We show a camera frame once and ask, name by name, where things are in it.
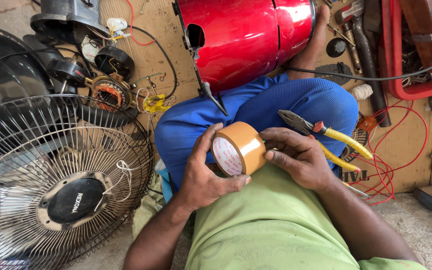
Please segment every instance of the tape label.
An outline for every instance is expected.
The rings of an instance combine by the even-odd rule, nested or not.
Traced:
[[[216,162],[229,175],[240,175],[243,171],[241,158],[234,146],[225,138],[216,137],[213,141]]]

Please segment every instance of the fan guard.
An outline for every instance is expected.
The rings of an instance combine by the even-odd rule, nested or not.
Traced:
[[[65,268],[116,233],[153,174],[153,147],[134,136],[145,132],[82,95],[0,104],[0,267]]]

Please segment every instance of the concrete floor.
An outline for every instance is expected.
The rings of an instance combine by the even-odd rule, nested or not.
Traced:
[[[32,15],[40,12],[30,0],[0,0],[0,28],[22,38],[34,32],[29,26]],[[374,209],[391,224],[414,249],[423,264],[432,270],[432,212],[420,205],[410,193]],[[131,226],[126,226],[109,243],[69,270],[121,269],[126,251],[133,241]],[[172,269],[184,269],[191,241],[180,238]]]

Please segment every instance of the hand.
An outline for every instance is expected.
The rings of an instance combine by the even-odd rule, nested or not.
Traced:
[[[233,175],[229,178],[218,177],[205,164],[212,139],[222,128],[222,123],[209,126],[196,140],[188,158],[181,188],[175,196],[190,212],[210,205],[223,195],[238,192],[251,182],[251,177],[245,174]]]
[[[266,140],[266,159],[288,172],[301,187],[324,192],[334,183],[335,176],[316,140],[283,127],[265,129],[259,136]]]

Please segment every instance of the thread spool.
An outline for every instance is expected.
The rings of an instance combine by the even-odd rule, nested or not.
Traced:
[[[251,175],[265,162],[266,147],[258,132],[244,122],[235,122],[214,135],[211,153],[225,175]]]
[[[356,99],[356,101],[363,101],[373,94],[373,89],[370,85],[363,84],[351,89],[350,94]]]

